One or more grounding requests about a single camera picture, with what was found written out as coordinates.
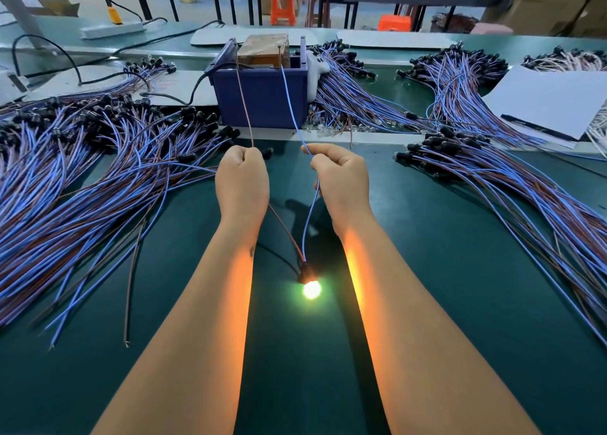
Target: workbench surface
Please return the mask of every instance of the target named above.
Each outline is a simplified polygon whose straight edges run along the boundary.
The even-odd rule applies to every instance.
[[[467,47],[500,52],[515,63],[559,43],[605,48],[605,42],[597,40],[465,38]],[[421,54],[361,53],[386,60]],[[182,61],[192,69],[205,65]],[[427,104],[428,92],[390,77],[395,69],[380,66],[380,79],[367,88],[415,108]],[[259,140],[256,146],[274,148],[267,163],[271,204],[300,241],[314,196],[310,160],[300,153],[298,142]],[[371,205],[380,224],[539,429],[548,435],[604,434],[607,352],[497,218],[466,189],[436,183],[394,162],[392,155],[402,146],[355,144],[353,150],[367,160]],[[520,156],[605,215],[604,179],[541,153]],[[603,164],[576,162],[607,173]],[[130,348],[122,342],[129,262],[72,315],[55,349],[48,350],[50,334],[39,335],[40,327],[28,325],[46,302],[4,331],[0,432],[89,432],[181,294],[219,217],[213,181],[171,194],[141,247]],[[323,288],[315,300],[307,300],[296,282],[296,253],[286,233],[274,216],[266,216],[255,252],[235,433],[387,433],[345,256],[322,201],[306,248]]]

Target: green light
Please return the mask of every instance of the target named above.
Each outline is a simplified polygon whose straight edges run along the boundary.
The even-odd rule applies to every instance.
[[[318,298],[321,293],[321,284],[317,280],[309,281],[303,286],[303,295],[308,299]]]

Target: wire bundle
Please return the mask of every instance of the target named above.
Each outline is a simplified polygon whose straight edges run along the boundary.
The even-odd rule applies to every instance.
[[[565,51],[555,47],[553,53],[531,58],[525,57],[523,66],[535,71],[607,71],[607,56],[604,51],[587,52],[577,48]],[[588,139],[601,155],[607,158],[607,104],[601,108],[586,131]]]
[[[316,99],[309,106],[309,123],[320,128],[334,127],[338,132],[357,129],[420,132],[424,126],[410,118],[411,113],[405,108],[405,112],[395,109],[390,106],[394,103],[373,96],[360,86],[355,78],[375,78],[375,74],[365,71],[364,63],[356,60],[356,52],[345,52],[346,47],[341,39],[309,47],[330,68],[318,82]]]
[[[185,107],[164,116],[148,99],[133,102],[128,94],[64,106],[55,99],[52,105],[58,106],[18,110],[9,127],[14,145],[4,153],[0,176],[5,224],[0,229],[0,325],[10,324],[58,286],[44,315],[71,301],[46,327],[57,325],[51,346],[68,313],[137,251],[167,193],[213,177],[216,168],[202,164],[239,135],[231,127],[219,130],[215,115]],[[55,119],[41,124],[40,112],[49,110]],[[115,154],[102,178],[66,192],[102,154]],[[86,275],[66,289],[94,254]],[[82,293],[117,255],[110,270]]]
[[[437,133],[428,133],[421,145],[409,144],[396,158],[437,180],[470,186],[607,347],[607,221],[547,175],[490,143],[493,138],[511,148],[546,151],[541,140],[516,132],[482,102],[478,86],[506,70],[497,58],[458,45],[415,60],[406,75],[434,89],[426,120]],[[542,225],[512,196],[534,209]]]

